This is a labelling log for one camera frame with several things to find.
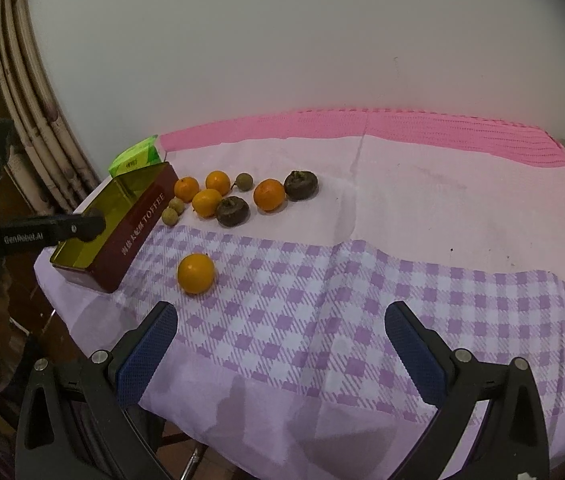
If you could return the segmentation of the green tissue pack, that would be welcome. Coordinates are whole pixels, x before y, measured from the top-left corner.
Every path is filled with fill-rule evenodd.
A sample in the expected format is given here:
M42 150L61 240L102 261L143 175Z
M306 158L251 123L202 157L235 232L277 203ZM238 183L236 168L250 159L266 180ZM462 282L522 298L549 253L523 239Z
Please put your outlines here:
M112 178L120 174L158 165L163 162L164 151L159 136L149 136L121 152L112 160L108 171Z

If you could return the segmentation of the orange tangerine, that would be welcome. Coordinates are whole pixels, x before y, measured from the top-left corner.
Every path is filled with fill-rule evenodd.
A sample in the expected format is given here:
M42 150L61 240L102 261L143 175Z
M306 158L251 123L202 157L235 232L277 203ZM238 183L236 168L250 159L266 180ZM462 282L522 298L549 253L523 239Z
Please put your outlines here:
M216 208L223 200L223 195L215 188L205 188L198 192L191 201L192 209L201 218L212 218L216 214Z
M215 278L213 260L205 254L186 256L178 265L176 280L186 294L199 295L211 288Z
M253 201L258 209L272 212L278 209L285 201L286 192L284 185L276 179L261 181L253 191Z
M225 196L232 189L232 181L224 171L214 170L211 171L205 178L205 187L211 188Z
M183 177L174 184L174 196L186 204L189 204L199 192L200 185L194 177Z

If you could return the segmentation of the small brown longan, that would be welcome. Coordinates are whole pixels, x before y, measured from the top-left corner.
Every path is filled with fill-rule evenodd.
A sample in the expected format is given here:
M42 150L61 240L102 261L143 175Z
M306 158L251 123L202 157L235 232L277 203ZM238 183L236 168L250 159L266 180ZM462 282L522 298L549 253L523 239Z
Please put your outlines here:
M249 192L251 188L253 188L253 185L253 177L251 176L251 174L247 174L247 172L238 174L234 182L235 188L238 188L240 192Z
M179 214L175 209L166 207L161 214L161 219L166 226L176 226L179 222Z
M170 200L170 203L168 203L168 206L175 210L177 212L177 214L180 216L181 214L183 214L184 210L185 210L185 203L183 202L183 200L181 200L178 197L174 197Z

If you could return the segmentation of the dark brown mangosteen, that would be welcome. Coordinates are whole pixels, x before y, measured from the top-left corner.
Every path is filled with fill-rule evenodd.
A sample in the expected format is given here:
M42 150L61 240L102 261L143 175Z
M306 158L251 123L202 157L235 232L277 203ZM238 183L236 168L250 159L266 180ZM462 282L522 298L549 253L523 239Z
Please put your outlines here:
M233 228L245 222L250 216L248 203L237 196L227 196L218 203L215 218L221 226Z
M319 179L312 171L293 170L284 182L284 189L290 200L307 200L319 188Z

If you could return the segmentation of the pink purple checked tablecloth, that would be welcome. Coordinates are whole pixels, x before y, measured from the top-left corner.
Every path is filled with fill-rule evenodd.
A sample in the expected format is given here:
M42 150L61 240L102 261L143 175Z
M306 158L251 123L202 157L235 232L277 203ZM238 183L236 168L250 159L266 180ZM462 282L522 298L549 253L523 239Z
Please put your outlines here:
M228 120L163 139L181 176L319 178L311 200L232 229L155 226L111 294L35 272L85 352L158 302L178 332L142 406L266 479L384 479L435 411L383 327L402 300L453 348L531 365L565 460L565 151L510 122L385 110ZM214 283L186 294L188 255Z

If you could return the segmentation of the gold and red toffee tin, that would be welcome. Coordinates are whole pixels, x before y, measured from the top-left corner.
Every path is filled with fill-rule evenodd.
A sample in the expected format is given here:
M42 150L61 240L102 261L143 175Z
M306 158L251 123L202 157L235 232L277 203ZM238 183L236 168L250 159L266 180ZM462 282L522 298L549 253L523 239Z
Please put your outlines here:
M89 217L104 216L104 233L88 243L74 238L60 244L51 265L71 283L115 292L174 197L176 180L169 162L112 178L85 209Z

